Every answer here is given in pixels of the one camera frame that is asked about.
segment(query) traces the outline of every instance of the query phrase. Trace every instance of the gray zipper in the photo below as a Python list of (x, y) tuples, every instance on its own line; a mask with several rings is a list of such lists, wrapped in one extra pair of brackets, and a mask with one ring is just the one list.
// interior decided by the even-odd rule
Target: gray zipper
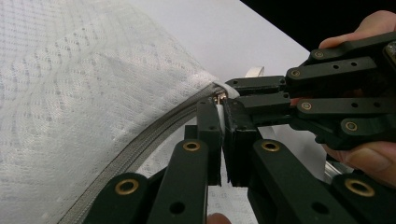
[(160, 143), (195, 117), (196, 103), (200, 99), (223, 93), (223, 88), (211, 84), (148, 126), (97, 176), (59, 223), (82, 223), (96, 195), (111, 178), (127, 171), (136, 171)]

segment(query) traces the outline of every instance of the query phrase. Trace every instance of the zipper teeth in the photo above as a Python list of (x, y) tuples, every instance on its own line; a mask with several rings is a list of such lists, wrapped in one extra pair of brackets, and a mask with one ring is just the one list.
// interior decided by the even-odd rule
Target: zipper teeth
[(198, 100), (219, 92), (223, 89), (211, 84), (148, 126), (97, 176), (59, 223), (82, 223), (96, 195), (112, 177), (137, 170), (166, 137), (195, 116)]

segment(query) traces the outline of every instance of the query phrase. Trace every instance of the white fabric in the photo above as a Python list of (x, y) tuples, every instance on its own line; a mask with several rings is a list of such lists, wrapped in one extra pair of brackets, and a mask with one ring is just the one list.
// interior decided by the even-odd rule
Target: white fabric
[(132, 139), (215, 80), (121, 0), (0, 8), (0, 223), (59, 221)]

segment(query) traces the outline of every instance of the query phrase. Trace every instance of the brass rivet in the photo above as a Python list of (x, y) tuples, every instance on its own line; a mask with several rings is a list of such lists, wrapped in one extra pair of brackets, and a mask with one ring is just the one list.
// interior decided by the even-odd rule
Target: brass rivet
[[(132, 184), (132, 186), (128, 189), (125, 189), (122, 187), (122, 185), (124, 184)], [(137, 190), (137, 188), (139, 188), (139, 182), (137, 182), (137, 180), (135, 179), (124, 179), (121, 180), (115, 188), (116, 193), (118, 193), (119, 195), (128, 195), (131, 194), (133, 192), (135, 192)]]
[(363, 197), (373, 197), (375, 190), (368, 184), (358, 179), (346, 179), (346, 188)]
[(272, 152), (280, 150), (279, 145), (277, 143), (271, 142), (271, 141), (262, 142), (262, 148), (267, 150), (267, 151), (272, 151)]
[(291, 75), (294, 77), (299, 77), (300, 76), (300, 71), (299, 70), (293, 70), (291, 71)]
[(317, 58), (321, 58), (321, 57), (323, 57), (323, 52), (321, 52), (321, 51), (317, 51), (317, 52), (315, 52), (315, 56), (317, 57)]
[(304, 102), (301, 104), (301, 107), (305, 110), (310, 110), (312, 108), (312, 105), (309, 104), (308, 102)]
[(188, 151), (196, 151), (196, 150), (198, 150), (200, 147), (201, 147), (201, 146), (200, 146), (198, 143), (196, 143), (196, 142), (188, 142), (188, 143), (185, 143), (185, 144), (183, 145), (183, 148), (186, 149), (186, 150), (188, 150)]
[(346, 128), (352, 132), (356, 132), (358, 130), (358, 125), (354, 122), (347, 122)]

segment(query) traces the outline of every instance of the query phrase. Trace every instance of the fingernail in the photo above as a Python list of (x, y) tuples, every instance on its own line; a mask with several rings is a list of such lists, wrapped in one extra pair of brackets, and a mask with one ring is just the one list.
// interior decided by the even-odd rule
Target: fingernail
[(362, 148), (346, 156), (346, 162), (364, 172), (380, 172), (391, 166), (391, 161), (370, 148)]

